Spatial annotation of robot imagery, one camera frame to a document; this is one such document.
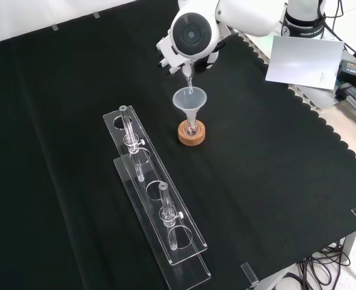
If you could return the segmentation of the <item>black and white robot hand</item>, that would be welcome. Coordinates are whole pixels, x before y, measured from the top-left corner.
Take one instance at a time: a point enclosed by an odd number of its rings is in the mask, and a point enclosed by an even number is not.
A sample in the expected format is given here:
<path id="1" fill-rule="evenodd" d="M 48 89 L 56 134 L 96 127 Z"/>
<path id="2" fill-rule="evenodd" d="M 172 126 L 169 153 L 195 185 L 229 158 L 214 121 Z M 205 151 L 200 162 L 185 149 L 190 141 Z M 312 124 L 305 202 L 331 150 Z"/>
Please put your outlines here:
<path id="1" fill-rule="evenodd" d="M 168 31 L 168 34 L 156 44 L 156 49 L 162 58 L 159 61 L 158 66 L 161 68 L 169 66 L 168 74 L 171 75 L 178 71 L 181 71 L 184 76 L 189 76 L 189 73 L 203 73 L 213 66 L 218 59 L 219 51 L 225 45 L 225 39 L 223 36 L 220 36 L 220 41 L 217 46 L 208 56 L 201 59 L 190 59 L 182 56 L 175 50 L 171 40 L 170 31 Z"/>

